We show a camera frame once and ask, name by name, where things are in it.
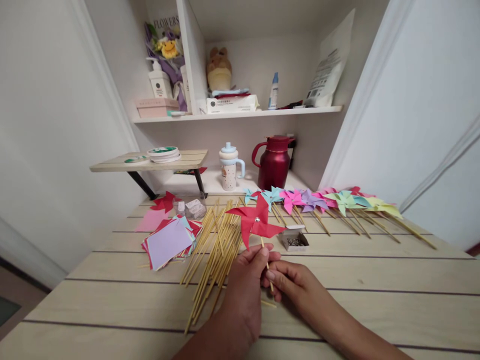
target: white plastic bag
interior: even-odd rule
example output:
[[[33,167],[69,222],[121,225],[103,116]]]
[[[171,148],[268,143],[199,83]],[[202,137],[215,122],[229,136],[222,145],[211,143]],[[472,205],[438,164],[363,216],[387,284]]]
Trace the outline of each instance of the white plastic bag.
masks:
[[[355,9],[320,44],[320,62],[304,102],[314,107],[332,106],[334,93],[350,53]]]

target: white lotion bottle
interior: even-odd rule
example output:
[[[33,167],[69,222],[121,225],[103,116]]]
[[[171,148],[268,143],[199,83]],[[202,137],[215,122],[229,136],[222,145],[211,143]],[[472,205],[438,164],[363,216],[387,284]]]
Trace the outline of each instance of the white lotion bottle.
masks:
[[[169,76],[162,71],[159,61],[154,57],[147,57],[147,60],[153,61],[153,71],[148,73],[151,89],[155,98],[173,99],[172,87],[170,86]]]
[[[279,97],[279,73],[276,72],[271,82],[270,98],[268,99],[268,110],[277,109],[277,98]]]
[[[237,187],[237,163],[241,165],[241,175],[238,176],[241,179],[245,176],[245,161],[239,159],[237,148],[231,146],[229,142],[218,154],[220,155],[221,187],[225,191],[234,191]]]

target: plush toy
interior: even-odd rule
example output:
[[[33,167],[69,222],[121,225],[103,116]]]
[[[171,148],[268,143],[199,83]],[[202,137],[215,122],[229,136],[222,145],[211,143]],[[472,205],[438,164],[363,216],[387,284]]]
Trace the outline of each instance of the plush toy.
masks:
[[[228,52],[225,47],[222,47],[220,51],[214,47],[210,51],[210,60],[206,66],[206,77],[211,91],[230,90],[232,64],[230,64]]]

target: shelf board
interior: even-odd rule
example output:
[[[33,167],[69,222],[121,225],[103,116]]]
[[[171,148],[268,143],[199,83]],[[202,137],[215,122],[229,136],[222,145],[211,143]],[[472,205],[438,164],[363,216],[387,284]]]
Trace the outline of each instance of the shelf board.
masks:
[[[203,182],[203,187],[205,192],[208,194],[240,194],[244,193],[244,189],[256,190],[258,189],[257,180],[259,178],[258,171],[255,169],[247,168],[245,171],[244,178],[237,178],[236,188],[233,191],[225,191],[222,188],[222,175],[220,173],[219,167],[208,167],[203,174],[201,174],[201,180]],[[285,189],[294,190],[294,189],[306,189],[307,186],[301,181],[292,171],[288,172],[286,178]],[[174,174],[170,177],[160,188],[159,193],[165,192],[165,190],[173,193],[182,193],[182,194],[194,194],[199,193],[199,187],[195,176],[185,175],[185,174]]]
[[[135,124],[143,123],[166,123],[177,121],[196,121],[196,120],[215,120],[215,119],[234,119],[234,118],[262,118],[272,116],[285,115],[305,115],[305,114],[322,114],[322,113],[339,113],[343,106],[326,106],[326,107],[304,107],[285,110],[263,110],[255,112],[233,112],[223,114],[203,114],[203,115],[184,115],[184,116],[163,116],[163,117],[145,117],[135,119]]]

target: floor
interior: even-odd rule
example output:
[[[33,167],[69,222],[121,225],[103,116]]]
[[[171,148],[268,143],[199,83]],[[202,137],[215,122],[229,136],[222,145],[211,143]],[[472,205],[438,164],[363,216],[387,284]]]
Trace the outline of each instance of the floor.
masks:
[[[0,341],[47,293],[0,266]]]

